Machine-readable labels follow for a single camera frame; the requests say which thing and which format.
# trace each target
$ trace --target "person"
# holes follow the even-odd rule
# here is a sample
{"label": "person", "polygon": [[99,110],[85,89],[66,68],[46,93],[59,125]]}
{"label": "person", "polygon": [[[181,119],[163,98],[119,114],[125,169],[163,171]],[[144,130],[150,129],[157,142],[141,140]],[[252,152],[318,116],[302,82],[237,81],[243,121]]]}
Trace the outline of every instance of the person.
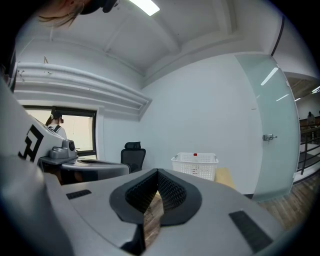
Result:
{"label": "person", "polygon": [[119,0],[51,0],[38,12],[40,22],[53,27],[71,25],[78,15],[87,15],[103,8],[108,13],[119,4]]}
{"label": "person", "polygon": [[314,125],[315,123],[316,123],[316,118],[315,118],[315,116],[309,111],[306,124],[309,125],[309,126],[311,126],[311,125]]}
{"label": "person", "polygon": [[67,139],[66,131],[60,124],[63,124],[62,114],[59,111],[54,112],[50,115],[45,125],[48,126],[52,131],[60,135],[65,140]]}

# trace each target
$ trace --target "black letter logo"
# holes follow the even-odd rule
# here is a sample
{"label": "black letter logo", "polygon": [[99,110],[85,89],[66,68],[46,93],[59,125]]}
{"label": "black letter logo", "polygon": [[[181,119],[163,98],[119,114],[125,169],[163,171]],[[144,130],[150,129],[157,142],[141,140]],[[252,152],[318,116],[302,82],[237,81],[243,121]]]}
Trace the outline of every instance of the black letter logo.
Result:
{"label": "black letter logo", "polygon": [[[31,138],[33,138],[33,141],[28,136],[29,133],[33,134],[33,136],[31,136]],[[42,141],[43,138],[44,138],[44,136],[42,135],[42,133],[40,131],[38,131],[38,129],[34,125],[32,125],[30,130],[28,131],[28,133],[26,135],[26,138],[25,138],[26,147],[25,147],[24,153],[22,155],[19,152],[18,156],[21,157],[21,158],[24,158],[24,159],[27,159],[27,156],[29,156],[30,157],[30,161],[34,162],[35,158],[36,158],[36,155],[37,155],[37,152],[38,152],[38,149],[39,149],[39,146],[40,146],[41,141]],[[35,143],[33,150],[31,150],[31,148],[30,148],[32,143]]]}

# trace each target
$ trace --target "wooden floor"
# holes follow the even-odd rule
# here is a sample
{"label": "wooden floor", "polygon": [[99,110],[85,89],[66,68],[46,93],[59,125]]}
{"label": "wooden floor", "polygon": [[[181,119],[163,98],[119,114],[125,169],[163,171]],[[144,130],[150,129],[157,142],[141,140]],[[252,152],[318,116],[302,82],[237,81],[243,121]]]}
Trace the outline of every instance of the wooden floor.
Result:
{"label": "wooden floor", "polygon": [[292,186],[288,195],[277,199],[258,202],[285,230],[303,222],[310,212],[320,186],[320,173]]}
{"label": "wooden floor", "polygon": [[[320,185],[320,173],[292,186],[290,194],[277,199],[258,202],[273,215],[285,230],[306,219]],[[156,239],[160,230],[160,217],[164,214],[162,200],[155,196],[144,214],[144,239],[146,247]]]}

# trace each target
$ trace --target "office chair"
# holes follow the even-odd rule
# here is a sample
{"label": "office chair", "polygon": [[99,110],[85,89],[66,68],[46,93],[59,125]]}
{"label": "office chair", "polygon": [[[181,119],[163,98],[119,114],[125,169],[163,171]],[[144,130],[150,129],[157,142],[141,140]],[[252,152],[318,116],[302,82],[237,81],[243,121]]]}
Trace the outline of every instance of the office chair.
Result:
{"label": "office chair", "polygon": [[121,151],[121,164],[128,165],[130,173],[142,170],[142,165],[146,156],[146,150],[141,148],[140,141],[127,142]]}

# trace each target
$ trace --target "door handle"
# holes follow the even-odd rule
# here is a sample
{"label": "door handle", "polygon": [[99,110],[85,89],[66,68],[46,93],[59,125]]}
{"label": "door handle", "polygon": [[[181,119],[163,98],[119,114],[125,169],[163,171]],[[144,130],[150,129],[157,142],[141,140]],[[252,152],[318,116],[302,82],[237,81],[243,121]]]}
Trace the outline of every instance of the door handle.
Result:
{"label": "door handle", "polygon": [[278,136],[274,136],[272,133],[271,134],[264,134],[262,139],[265,142],[272,141],[273,139],[278,138]]}

